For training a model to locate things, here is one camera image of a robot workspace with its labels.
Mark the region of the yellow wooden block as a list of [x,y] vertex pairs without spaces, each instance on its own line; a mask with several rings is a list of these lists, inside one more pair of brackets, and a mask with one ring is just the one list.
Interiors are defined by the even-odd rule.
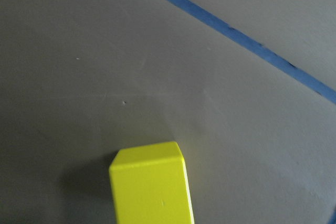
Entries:
[[109,167],[117,223],[194,223],[186,164],[175,141],[124,148]]

